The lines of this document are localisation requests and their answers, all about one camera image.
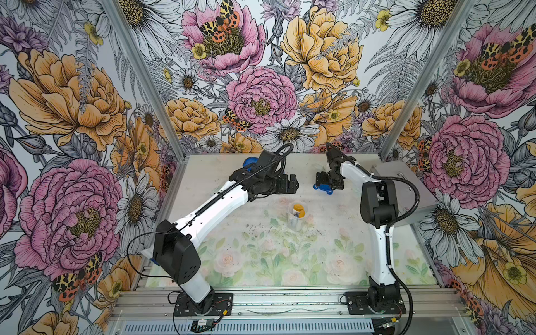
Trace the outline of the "blue lid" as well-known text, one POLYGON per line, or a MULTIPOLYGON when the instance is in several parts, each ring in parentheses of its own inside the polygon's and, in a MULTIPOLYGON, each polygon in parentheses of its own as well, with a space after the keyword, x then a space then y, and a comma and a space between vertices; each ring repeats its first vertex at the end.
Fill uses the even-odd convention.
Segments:
POLYGON ((244 163, 243 163, 243 167, 244 168, 247 168, 247 167, 251 167, 253 164, 257 163, 258 162, 258 158, 256 157, 249 157, 247 159, 244 160, 244 163))
POLYGON ((314 185, 313 185, 313 188, 314 188, 315 190, 318 190, 318 191, 326 192, 326 194, 328 194, 328 195, 332 195, 333 192, 334 192, 334 190, 332 189, 332 187, 329 186, 329 185, 326 185, 326 184, 318 184, 318 185, 317 185, 317 184, 314 184, 314 185))

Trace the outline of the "clear plastic cup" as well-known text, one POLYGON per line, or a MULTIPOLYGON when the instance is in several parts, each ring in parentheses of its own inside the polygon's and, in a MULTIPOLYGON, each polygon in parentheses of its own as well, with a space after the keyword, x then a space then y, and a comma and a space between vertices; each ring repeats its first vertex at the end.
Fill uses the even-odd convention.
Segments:
POLYGON ((288 217, 287 217, 287 226, 290 228, 290 230, 293 230, 296 233, 300 232, 306 223, 307 214, 308 214, 308 209, 307 209, 307 206, 303 202, 290 203, 289 208, 288 208, 288 217), (304 206, 304 211, 306 212, 305 217, 299 219, 294 216, 293 205, 295 204, 300 204, 304 206))

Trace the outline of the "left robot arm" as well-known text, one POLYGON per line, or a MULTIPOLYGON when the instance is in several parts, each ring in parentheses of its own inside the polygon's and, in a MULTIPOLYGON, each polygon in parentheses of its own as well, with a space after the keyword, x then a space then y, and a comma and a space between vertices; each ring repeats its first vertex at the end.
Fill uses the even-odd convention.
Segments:
POLYGON ((295 194, 300 187, 294 174, 285 174, 286 157, 294 150, 287 144, 274 152, 263 151, 245 161, 223 187, 198 209, 171 223, 160 222, 152 246, 152 261, 160 266, 199 307, 211 305, 214 289, 200 273, 198 247, 205 237, 234 210, 270 195, 295 194))

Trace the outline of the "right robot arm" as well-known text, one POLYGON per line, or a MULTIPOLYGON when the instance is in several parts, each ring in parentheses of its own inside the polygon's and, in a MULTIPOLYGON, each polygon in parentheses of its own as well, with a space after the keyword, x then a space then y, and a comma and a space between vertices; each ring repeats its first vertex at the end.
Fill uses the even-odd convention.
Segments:
POLYGON ((368 224, 374 256, 365 297, 371 311, 384 313, 401 299, 400 284, 389 267, 389 252, 392 250, 392 243, 388 240, 392 232, 390 224, 398 216, 395 185, 392 181, 382 181, 358 164, 355 158, 347 156, 329 142, 325 153, 329 170, 316 174, 314 189, 331 195, 344 189, 344 182, 349 181, 361 191, 360 216, 368 224))

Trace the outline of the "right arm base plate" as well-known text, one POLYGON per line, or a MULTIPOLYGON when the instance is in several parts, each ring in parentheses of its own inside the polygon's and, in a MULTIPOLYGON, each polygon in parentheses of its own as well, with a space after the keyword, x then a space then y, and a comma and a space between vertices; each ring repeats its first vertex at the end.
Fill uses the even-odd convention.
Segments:
POLYGON ((371 297, 366 292, 347 292, 344 303, 350 315, 403 315, 406 307, 402 300, 371 297))

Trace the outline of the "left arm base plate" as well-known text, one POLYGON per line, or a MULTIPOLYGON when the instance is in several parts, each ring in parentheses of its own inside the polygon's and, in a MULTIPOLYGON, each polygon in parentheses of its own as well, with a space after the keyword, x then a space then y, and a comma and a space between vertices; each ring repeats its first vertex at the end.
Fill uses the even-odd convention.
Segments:
POLYGON ((186 293, 174 303, 174 317, 219 317, 232 314, 234 294, 209 293, 200 303, 195 303, 186 293))

